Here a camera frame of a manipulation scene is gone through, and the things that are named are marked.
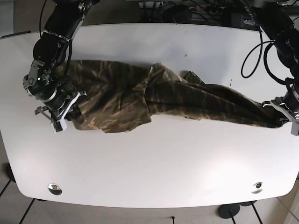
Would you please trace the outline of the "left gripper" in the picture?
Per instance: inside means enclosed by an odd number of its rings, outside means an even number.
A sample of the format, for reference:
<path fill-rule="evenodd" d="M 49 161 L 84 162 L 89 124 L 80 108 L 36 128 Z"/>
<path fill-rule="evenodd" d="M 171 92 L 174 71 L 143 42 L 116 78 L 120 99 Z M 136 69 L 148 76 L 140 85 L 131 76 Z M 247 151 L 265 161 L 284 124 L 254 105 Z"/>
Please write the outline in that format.
<path fill-rule="evenodd" d="M 284 102 L 283 97 L 275 97 L 274 100 L 264 101 L 262 106 L 272 106 L 275 110 L 282 113 L 289 122 L 299 122 L 299 115 L 296 112 L 293 112 Z"/>

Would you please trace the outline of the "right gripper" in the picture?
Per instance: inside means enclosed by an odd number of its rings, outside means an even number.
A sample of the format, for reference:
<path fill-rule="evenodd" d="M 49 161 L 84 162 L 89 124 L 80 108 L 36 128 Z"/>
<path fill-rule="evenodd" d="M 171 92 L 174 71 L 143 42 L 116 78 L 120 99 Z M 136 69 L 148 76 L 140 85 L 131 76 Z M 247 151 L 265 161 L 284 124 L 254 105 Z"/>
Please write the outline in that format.
<path fill-rule="evenodd" d="M 78 98 L 86 95 L 85 91 L 54 91 L 50 97 L 41 99 L 44 106 L 38 107 L 35 115 L 42 114 L 50 120 L 50 123 L 65 119 L 65 116 L 72 112 L 73 105 Z"/>

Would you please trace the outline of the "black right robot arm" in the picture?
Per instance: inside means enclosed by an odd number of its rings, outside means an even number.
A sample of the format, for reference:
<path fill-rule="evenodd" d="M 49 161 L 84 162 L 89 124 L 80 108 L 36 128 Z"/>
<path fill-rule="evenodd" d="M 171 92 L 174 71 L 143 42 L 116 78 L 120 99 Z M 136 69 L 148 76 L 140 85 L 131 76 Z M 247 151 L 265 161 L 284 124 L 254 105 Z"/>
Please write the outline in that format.
<path fill-rule="evenodd" d="M 23 79 L 29 96 L 42 101 L 35 110 L 50 120 L 54 133 L 67 128 L 65 117 L 73 111 L 79 92 L 67 73 L 72 56 L 72 42 L 86 15 L 97 0 L 56 0 L 55 9 L 33 48 L 33 62 Z"/>

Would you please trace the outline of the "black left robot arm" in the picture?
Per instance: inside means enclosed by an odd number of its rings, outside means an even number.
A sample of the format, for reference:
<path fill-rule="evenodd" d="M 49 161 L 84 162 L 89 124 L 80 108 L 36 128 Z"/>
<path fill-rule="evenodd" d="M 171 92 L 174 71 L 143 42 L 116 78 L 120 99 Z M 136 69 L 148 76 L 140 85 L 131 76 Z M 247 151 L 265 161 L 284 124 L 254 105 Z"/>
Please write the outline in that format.
<path fill-rule="evenodd" d="M 269 45 L 263 49 L 263 38 L 260 37 L 260 53 L 268 75 L 280 85 L 287 88 L 284 97 L 263 102 L 263 106 L 271 106 L 292 122 L 291 134 L 299 134 L 299 31 L 293 21 L 284 14 L 283 8 L 271 0 L 242 0 L 241 3 L 255 22 L 259 32 L 264 31 L 269 38 Z M 280 62 L 289 68 L 292 78 L 282 80 L 276 77 L 268 66 L 268 52 L 276 47 Z"/>

